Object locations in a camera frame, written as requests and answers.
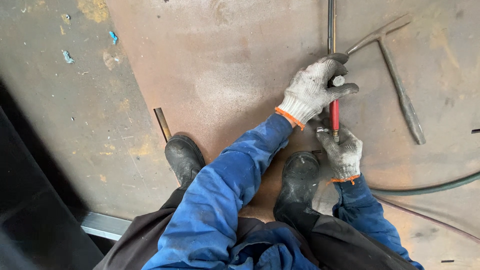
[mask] black work boot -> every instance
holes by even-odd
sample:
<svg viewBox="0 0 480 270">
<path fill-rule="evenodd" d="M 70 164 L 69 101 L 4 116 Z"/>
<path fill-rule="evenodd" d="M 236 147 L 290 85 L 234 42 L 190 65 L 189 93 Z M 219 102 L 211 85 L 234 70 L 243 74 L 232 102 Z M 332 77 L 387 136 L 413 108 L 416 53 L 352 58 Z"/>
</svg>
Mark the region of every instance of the black work boot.
<svg viewBox="0 0 480 270">
<path fill-rule="evenodd" d="M 173 191 L 162 209 L 176 208 L 198 172 L 205 166 L 205 160 L 192 139 L 183 135 L 175 135 L 168 140 L 165 146 L 165 157 L 175 173 L 180 187 Z"/>
<path fill-rule="evenodd" d="M 320 213 L 312 209 L 312 200 L 320 180 L 320 164 L 310 152 L 296 152 L 285 162 L 282 189 L 273 214 L 308 239 Z"/>
</svg>

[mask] white work glove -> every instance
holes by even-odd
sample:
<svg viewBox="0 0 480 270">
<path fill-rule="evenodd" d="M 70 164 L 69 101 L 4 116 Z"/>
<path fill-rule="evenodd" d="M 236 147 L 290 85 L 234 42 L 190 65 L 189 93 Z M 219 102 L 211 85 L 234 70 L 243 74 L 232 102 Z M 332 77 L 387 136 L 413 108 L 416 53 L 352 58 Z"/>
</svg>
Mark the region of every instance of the white work glove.
<svg viewBox="0 0 480 270">
<path fill-rule="evenodd" d="M 340 145 L 326 132 L 317 132 L 317 139 L 327 152 L 330 167 L 334 173 L 331 182 L 346 182 L 360 176 L 360 159 L 363 142 L 340 123 L 338 130 Z"/>
<path fill-rule="evenodd" d="M 300 69 L 290 80 L 282 104 L 275 110 L 303 130 L 307 121 L 320 114 L 330 102 L 346 94 L 358 92 L 359 87 L 356 84 L 327 88 L 332 76 L 348 73 L 343 66 L 347 61 L 348 55 L 333 53 L 323 56 L 307 68 Z"/>
</svg>

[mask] blue sleeve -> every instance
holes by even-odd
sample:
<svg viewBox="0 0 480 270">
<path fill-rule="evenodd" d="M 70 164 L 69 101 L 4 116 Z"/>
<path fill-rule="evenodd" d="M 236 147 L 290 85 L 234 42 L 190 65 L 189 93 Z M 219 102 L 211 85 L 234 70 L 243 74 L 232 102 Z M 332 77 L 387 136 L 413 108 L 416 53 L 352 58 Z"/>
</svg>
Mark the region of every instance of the blue sleeve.
<svg viewBox="0 0 480 270">
<path fill-rule="evenodd" d="M 290 123 L 274 113 L 205 166 L 160 237 L 158 252 L 142 269 L 223 269 L 237 241 L 238 212 L 291 133 Z"/>
<path fill-rule="evenodd" d="M 351 182 L 334 183 L 339 194 L 338 203 L 333 207 L 333 214 L 353 228 L 389 247 L 416 268 L 423 266 L 408 256 L 402 247 L 400 236 L 395 226 L 384 218 L 382 205 L 372 196 L 363 174 Z"/>
</svg>

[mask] dark pants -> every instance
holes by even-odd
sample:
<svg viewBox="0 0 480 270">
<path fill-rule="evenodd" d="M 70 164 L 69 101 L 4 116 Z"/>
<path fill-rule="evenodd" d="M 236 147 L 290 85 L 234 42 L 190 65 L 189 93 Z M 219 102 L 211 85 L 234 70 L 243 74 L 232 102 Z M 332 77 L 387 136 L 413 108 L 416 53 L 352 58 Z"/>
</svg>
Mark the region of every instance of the dark pants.
<svg viewBox="0 0 480 270">
<path fill-rule="evenodd" d="M 139 270 L 158 251 L 158 239 L 180 204 L 178 188 L 160 210 L 136 217 L 95 270 Z M 347 223 L 292 203 L 274 213 L 277 221 L 239 218 L 237 242 L 250 233 L 287 227 L 300 241 L 302 254 L 321 269 L 416 269 L 397 253 Z"/>
</svg>

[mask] green hose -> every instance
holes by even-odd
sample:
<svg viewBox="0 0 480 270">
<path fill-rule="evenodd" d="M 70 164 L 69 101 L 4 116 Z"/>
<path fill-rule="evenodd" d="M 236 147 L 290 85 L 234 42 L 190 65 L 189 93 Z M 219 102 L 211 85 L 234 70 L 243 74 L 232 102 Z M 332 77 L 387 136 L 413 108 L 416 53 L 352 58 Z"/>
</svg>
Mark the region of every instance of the green hose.
<svg viewBox="0 0 480 270">
<path fill-rule="evenodd" d="M 480 172 L 474 173 L 467 177 L 457 179 L 444 184 L 433 185 L 428 187 L 414 188 L 414 189 L 378 189 L 370 187 L 370 191 L 374 195 L 383 195 L 383 196 L 411 196 L 411 195 L 422 195 L 428 193 L 434 193 L 444 190 L 449 190 L 461 185 L 471 183 L 475 180 L 480 179 Z"/>
</svg>

